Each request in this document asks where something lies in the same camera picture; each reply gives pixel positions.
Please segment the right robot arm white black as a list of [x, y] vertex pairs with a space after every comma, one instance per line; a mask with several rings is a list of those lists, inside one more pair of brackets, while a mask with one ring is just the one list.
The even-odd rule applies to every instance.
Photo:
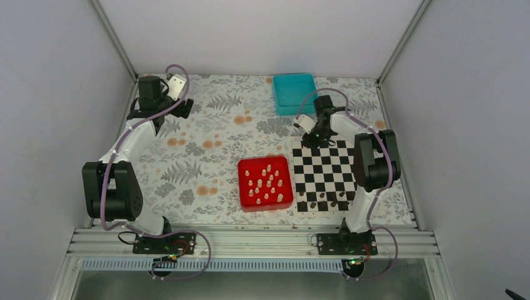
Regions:
[[374, 231], [371, 214], [381, 194], [401, 176], [396, 135], [390, 129], [375, 131], [354, 117], [347, 105], [334, 106], [328, 95], [314, 100], [317, 120], [298, 112], [294, 125], [305, 131], [302, 140], [318, 148], [333, 136], [353, 143], [353, 171], [357, 186], [352, 208], [339, 229], [339, 248], [345, 254], [361, 249]]

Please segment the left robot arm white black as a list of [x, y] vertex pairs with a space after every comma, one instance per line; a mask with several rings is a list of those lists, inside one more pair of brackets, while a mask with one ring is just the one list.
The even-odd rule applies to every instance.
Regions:
[[140, 77], [138, 96], [126, 117], [124, 131], [112, 148], [96, 162], [82, 167], [87, 214], [112, 230], [128, 228], [149, 237], [149, 245], [158, 253], [168, 252], [174, 236], [167, 218], [144, 206], [143, 192], [134, 167], [146, 146], [159, 134], [167, 115], [186, 119], [193, 99], [182, 100], [189, 89], [187, 79], [168, 74]]

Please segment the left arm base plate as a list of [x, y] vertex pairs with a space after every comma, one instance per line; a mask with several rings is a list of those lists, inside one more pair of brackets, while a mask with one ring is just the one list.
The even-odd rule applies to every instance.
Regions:
[[132, 252], [134, 254], [183, 255], [194, 254], [196, 234], [184, 232], [165, 238], [136, 237]]

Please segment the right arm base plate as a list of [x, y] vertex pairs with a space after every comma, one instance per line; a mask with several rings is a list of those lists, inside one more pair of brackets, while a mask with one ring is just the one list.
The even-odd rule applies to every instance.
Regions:
[[320, 233], [316, 235], [316, 245], [321, 256], [360, 256], [377, 255], [378, 247], [374, 234], [340, 235], [338, 233]]

